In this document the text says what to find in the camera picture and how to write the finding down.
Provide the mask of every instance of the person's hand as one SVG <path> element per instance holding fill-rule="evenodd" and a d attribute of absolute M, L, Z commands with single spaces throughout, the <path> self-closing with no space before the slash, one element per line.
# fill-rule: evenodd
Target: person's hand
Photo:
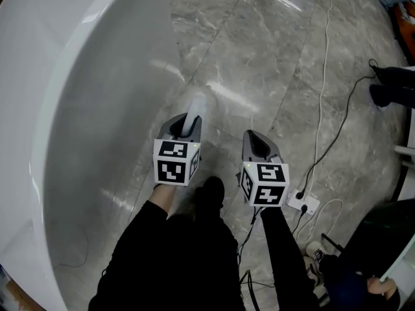
<path fill-rule="evenodd" d="M 366 281 L 368 285 L 368 292 L 379 295 L 385 292 L 385 289 L 378 277 L 371 277 Z"/>

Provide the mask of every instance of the power cable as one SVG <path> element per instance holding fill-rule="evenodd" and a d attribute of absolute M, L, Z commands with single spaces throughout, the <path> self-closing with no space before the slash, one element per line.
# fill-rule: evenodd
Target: power cable
<path fill-rule="evenodd" d="M 314 230 L 316 229 L 316 226 L 317 226 L 317 222 L 319 221 L 319 219 L 320 219 L 320 216 L 321 216 L 321 214 L 322 214 L 322 212 L 323 212 L 323 210 L 326 208 L 326 206 L 327 205 L 329 205 L 330 203 L 333 203 L 333 202 L 340 202 L 340 209 L 338 210 L 338 213 L 337 213 L 337 215 L 336 215 L 336 218 L 335 218 L 335 221 L 333 222 L 333 224 L 331 225 L 331 228 L 330 228 L 330 230 L 328 231 L 328 233 L 326 234 L 327 236 L 329 236 L 329 234 L 331 233 L 331 231 L 333 230 L 333 228 L 335 227 L 335 225 L 336 225 L 336 223 L 337 223 L 337 220 L 338 220 L 338 218 L 339 218 L 339 216 L 340 216 L 340 214 L 342 213 L 342 210 L 343 210 L 343 201 L 342 200 L 340 200 L 340 199 L 334 199 L 334 200 L 330 200 L 330 201 L 328 201 L 327 203 L 325 203 L 323 206 L 322 206 L 322 208 L 320 209 L 320 211 L 318 212 L 318 215 L 317 215 L 317 219 L 316 219 L 316 221 L 314 221 L 314 225 L 313 225 L 313 228 L 311 229 L 311 231 L 310 231 L 310 233 L 309 233 L 309 235 L 308 235 L 308 237 L 305 239 L 305 240 L 299 240 L 299 236 L 300 236 L 300 234 L 302 233 L 302 231 L 310 224 L 310 222 L 312 222 L 313 221 L 313 219 L 316 217 L 316 215 L 314 214 L 314 216 L 312 216 L 311 218 L 310 218 L 310 220 L 309 221 L 307 221 L 307 223 L 298 231 L 298 234 L 297 234 L 297 242 L 298 243 L 306 243 L 306 242 L 308 242 L 308 241 L 310 241 L 310 239 L 313 237 L 313 233 L 314 233 Z"/>
<path fill-rule="evenodd" d="M 260 311 L 257 299 L 255 297 L 254 286 L 252 285 L 253 281 L 252 281 L 252 276 L 251 276 L 251 271 L 250 270 L 247 270 L 245 272 L 245 274 L 242 276 L 242 279 L 239 281 L 239 284 L 244 283 L 243 281 L 244 281 L 245 277 L 246 277 L 246 280 L 247 280 L 246 284 L 248 285 L 249 294 L 251 296 L 252 304 L 254 305 L 255 311 Z"/>
<path fill-rule="evenodd" d="M 294 233 L 295 233 L 295 231 L 297 230 L 297 228 L 298 228 L 298 225 L 300 224 L 300 221 L 301 221 L 301 218 L 303 217 L 303 215 L 307 212 L 307 210 L 308 210 L 308 206 L 306 206 L 306 204 L 304 204 L 303 206 L 301 206 L 301 215 L 300 215 L 300 217 L 298 218 L 298 221 L 297 221 L 297 226 L 294 228 L 294 230 L 292 231 L 292 235 L 294 236 Z"/>
<path fill-rule="evenodd" d="M 323 115 L 323 109 L 322 109 L 322 97 L 324 94 L 324 89 L 326 86 L 326 67 L 327 67 L 327 55 L 329 52 L 329 44 L 330 44 L 330 40 L 329 40 L 329 26 L 330 26 L 330 10 L 333 8 L 333 1 L 334 0 L 330 0 L 330 6 L 327 9 L 326 15 L 327 15 L 327 25 L 326 25 L 326 53 L 324 54 L 324 64 L 323 64 L 323 83 L 322 83 L 322 88 L 320 91 L 320 95 L 318 96 L 318 126 L 317 126 L 317 131 L 316 131 L 316 142 L 315 142 L 315 150 L 314 150 L 314 163 L 316 163 L 316 160 L 318 158 L 318 135 L 320 133 L 320 127 L 322 124 L 322 115 Z M 309 189 L 309 196 L 311 193 L 311 189 L 313 188 L 314 185 L 314 167 L 312 168 L 313 170 L 313 177 L 311 180 L 311 186 Z"/>
<path fill-rule="evenodd" d="M 347 101 L 347 105 L 346 105 L 346 114 L 345 114 L 345 116 L 344 116 L 344 118 L 343 118 L 343 121 L 342 121 L 342 123 L 341 123 L 341 125 L 340 125 L 340 128 L 338 129 L 338 132 L 337 132 L 337 134 L 336 134 L 336 136 L 335 136 L 335 138 L 331 141 L 331 143 L 330 143 L 330 145 L 326 148 L 326 150 L 324 151 L 324 153 L 322 154 L 322 156 L 320 157 L 320 158 L 318 158 L 318 160 L 317 161 L 315 161 L 314 162 L 314 164 L 308 169 L 308 171 L 307 171 L 307 175 L 306 175 L 306 178 L 305 178 L 305 184 L 304 184 L 304 188 L 303 188 L 303 190 L 301 191 L 301 195 L 302 196 L 304 196 L 304 194 L 305 194 L 305 190 L 306 190 L 306 188 L 307 188 L 307 184 L 308 184 L 308 180 L 309 180 L 309 176 L 310 176 L 310 173 L 311 173 L 311 171 L 312 171 L 312 169 L 315 167 L 315 166 L 317 166 L 320 162 L 321 162 L 321 160 L 323 160 L 323 158 L 327 155 L 327 153 L 330 151 L 330 149 L 333 147 L 333 145 L 336 143 L 336 141 L 337 141 L 337 139 L 338 139 L 338 137 L 339 137 L 339 135 L 340 135 L 340 133 L 341 133 L 341 131 L 342 131 L 342 129 L 343 129 L 343 125 L 344 125 L 344 123 L 346 122 L 346 119 L 348 118 L 348 115 L 349 115 L 349 107 L 350 107 L 350 99 L 351 99 L 351 96 L 352 96 L 352 94 L 355 92 L 355 90 L 356 90 L 356 86 L 357 86 L 357 84 L 360 82 L 360 81 L 362 81 L 362 80 L 364 80 L 364 79 L 371 79 L 371 80 L 373 80 L 374 78 L 375 78 L 376 76 L 363 76 L 363 77 L 360 77 L 356 82 L 355 82 L 355 85 L 353 86 L 353 89 L 351 90 L 351 92 L 350 92 L 350 94 L 349 94 L 349 96 L 348 96 L 348 101 Z"/>
<path fill-rule="evenodd" d="M 241 261 L 242 261 L 242 251 L 243 251 L 243 249 L 244 249 L 244 246 L 245 246 L 245 244 L 247 243 L 247 241 L 249 240 L 249 238 L 251 237 L 251 233 L 252 233 L 252 229 L 254 228 L 254 223 L 255 223 L 255 220 L 257 219 L 257 215 L 261 212 L 263 210 L 263 208 L 262 207 L 260 207 L 260 208 L 258 208 L 258 211 L 257 211 L 257 209 L 256 208 L 254 208 L 254 215 L 253 215 L 253 217 L 252 217 L 252 220 L 251 220 L 251 227 L 250 227 L 250 229 L 249 229 L 249 231 L 248 231 L 248 233 L 246 234 L 246 236 L 245 236 L 245 239 L 244 239 L 244 242 L 238 247 L 238 249 L 237 249 L 237 255 L 238 255 L 238 269 L 239 269 L 239 266 L 241 265 Z"/>
<path fill-rule="evenodd" d="M 256 282 L 256 281 L 252 281 L 252 283 L 260 284 L 261 286 L 265 286 L 265 287 L 268 287 L 268 288 L 275 288 L 275 286 L 270 286 L 269 284 L 260 283 L 260 282 Z"/>
<path fill-rule="evenodd" d="M 69 268 L 79 268 L 79 267 L 81 267 L 81 266 L 83 266 L 83 265 L 86 264 L 86 261 L 88 259 L 89 240 L 88 240 L 88 235 L 86 234 L 86 230 L 84 228 L 82 228 L 82 227 L 79 227 L 79 228 L 84 233 L 85 239 L 86 239 L 86 250 L 85 250 L 85 259 L 84 259 L 84 261 L 82 263 L 80 263 L 79 265 L 70 265 L 70 264 L 65 264 L 63 262 L 60 262 L 53 269 L 57 268 L 58 266 L 64 266 L 64 267 L 69 267 Z"/>

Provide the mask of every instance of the electrical outlet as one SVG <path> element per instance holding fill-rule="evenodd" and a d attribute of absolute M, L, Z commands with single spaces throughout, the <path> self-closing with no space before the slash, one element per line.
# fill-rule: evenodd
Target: electrical outlet
<path fill-rule="evenodd" d="M 307 214 L 313 215 L 317 211 L 318 206 L 320 206 L 320 200 L 317 200 L 316 198 L 311 196 L 304 196 L 302 199 L 299 200 L 296 197 L 297 193 L 299 193 L 297 189 L 294 189 L 291 192 L 287 205 L 299 211 L 301 211 L 303 205 L 306 205 Z"/>

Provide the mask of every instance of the white sneaker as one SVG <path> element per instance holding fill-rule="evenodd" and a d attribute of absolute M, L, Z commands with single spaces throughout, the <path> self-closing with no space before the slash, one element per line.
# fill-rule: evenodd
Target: white sneaker
<path fill-rule="evenodd" d="M 320 261 L 324 256 L 328 255 L 324 246 L 317 241 L 312 241 L 305 247 L 305 252 L 309 257 L 314 259 L 317 264 L 317 270 L 320 271 Z"/>
<path fill-rule="evenodd" d="M 305 264 L 305 270 L 307 271 L 307 275 L 310 280 L 314 282 L 314 288 L 316 288 L 320 283 L 320 277 L 317 274 L 317 267 L 314 260 L 310 257 L 304 256 L 304 264 Z"/>

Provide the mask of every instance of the marble floor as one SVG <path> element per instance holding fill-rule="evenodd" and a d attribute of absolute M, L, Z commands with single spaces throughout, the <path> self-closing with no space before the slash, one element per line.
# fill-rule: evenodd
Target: marble floor
<path fill-rule="evenodd" d="M 148 199 L 154 186 L 152 140 L 161 123 L 183 113 L 195 93 L 206 96 L 202 161 L 191 186 L 179 190 L 174 208 L 210 175 L 222 178 L 226 197 L 222 216 L 238 241 L 249 228 L 253 210 L 243 202 L 235 174 L 241 164 L 242 137 L 247 129 L 271 138 L 290 167 L 291 188 L 298 187 L 314 160 L 318 96 L 322 88 L 326 10 L 330 0 L 170 0 L 172 21 L 182 59 L 183 84 L 172 90 L 147 135 L 132 174 L 121 172 L 107 221 L 107 237 L 89 247 L 89 255 L 105 268 L 112 249 Z M 346 100 L 356 79 L 372 75 L 368 60 L 380 66 L 404 66 L 405 57 L 378 0 L 334 0 L 330 11 L 326 87 L 322 98 L 319 153 L 332 140 L 344 116 Z M 312 194 L 322 204 L 340 198 L 344 208 L 331 237 L 346 244 L 353 230 L 376 203 L 391 197 L 400 168 L 395 144 L 401 142 L 404 111 L 389 106 L 381 111 L 361 82 L 352 97 L 344 129 L 318 166 Z M 284 207 L 293 228 L 299 213 Z M 315 238 L 327 232 L 338 204 L 326 207 Z M 307 230 L 300 237 L 307 237 Z M 272 270 L 261 220 L 244 248 L 241 273 L 250 269 L 255 281 L 272 282 Z M 57 275 L 82 276 L 82 298 L 70 310 L 86 309 L 101 271 L 56 269 Z M 256 286 L 262 311 L 277 310 L 273 289 Z M 253 310 L 246 287 L 247 310 Z"/>

